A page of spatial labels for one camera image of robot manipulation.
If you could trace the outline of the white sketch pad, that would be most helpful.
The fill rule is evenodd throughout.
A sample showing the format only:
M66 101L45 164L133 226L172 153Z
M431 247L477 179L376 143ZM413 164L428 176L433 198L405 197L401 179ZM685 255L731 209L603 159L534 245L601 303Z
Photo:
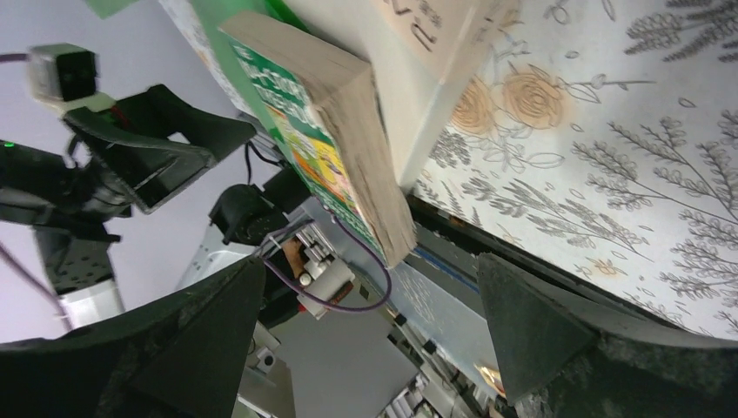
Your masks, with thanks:
M309 31L372 64L392 163L408 191L518 1L290 1Z

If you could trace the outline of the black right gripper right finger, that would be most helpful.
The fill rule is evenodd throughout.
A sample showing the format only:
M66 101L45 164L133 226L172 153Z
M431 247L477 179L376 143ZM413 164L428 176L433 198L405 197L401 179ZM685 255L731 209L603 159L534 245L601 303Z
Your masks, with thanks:
M736 416L735 342L606 307L490 254L477 265L502 384L519 416Z

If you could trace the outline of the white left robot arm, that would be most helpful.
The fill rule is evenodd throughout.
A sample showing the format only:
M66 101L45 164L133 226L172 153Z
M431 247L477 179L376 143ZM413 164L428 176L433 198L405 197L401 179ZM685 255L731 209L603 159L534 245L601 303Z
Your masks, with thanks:
M134 210L155 212L261 131L250 120L201 111L161 84L58 107L72 133L64 155L2 142L1 219L33 230L45 275L38 288L72 330L124 311L109 256L120 237L106 224ZM253 256L268 262L265 327L338 307L356 277L318 228L288 219L307 196L284 163L263 186L225 189L179 287Z

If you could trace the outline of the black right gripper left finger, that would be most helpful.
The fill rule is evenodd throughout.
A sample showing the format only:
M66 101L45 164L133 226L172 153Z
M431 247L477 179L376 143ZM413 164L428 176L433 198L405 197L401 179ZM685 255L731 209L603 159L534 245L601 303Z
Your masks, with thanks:
M55 340L1 346L4 417L228 417L265 288L246 258Z

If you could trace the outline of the green plastic folder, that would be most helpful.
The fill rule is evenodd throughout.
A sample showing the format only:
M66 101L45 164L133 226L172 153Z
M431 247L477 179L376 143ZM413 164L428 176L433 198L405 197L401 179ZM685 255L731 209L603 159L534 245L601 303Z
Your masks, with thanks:
M310 32L307 26L284 1L195 0L190 1L190 4L203 25L205 35L220 70L233 87L236 95L248 105L245 113L257 118L265 131L274 138L274 135L278 135L278 130L252 83L238 63L238 57L231 47L230 39L220 31L219 26L225 20L243 10L255 11L300 30Z

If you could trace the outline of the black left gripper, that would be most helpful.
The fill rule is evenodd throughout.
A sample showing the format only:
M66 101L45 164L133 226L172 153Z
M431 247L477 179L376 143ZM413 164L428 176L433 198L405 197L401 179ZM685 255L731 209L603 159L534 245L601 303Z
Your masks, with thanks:
M121 238L107 221L130 217L131 202L155 212L256 135L253 125L195 108L163 84L62 120L95 160L69 167L60 155L1 144L1 219L33 230L57 294L114 280L108 251ZM175 133L188 144L171 141Z

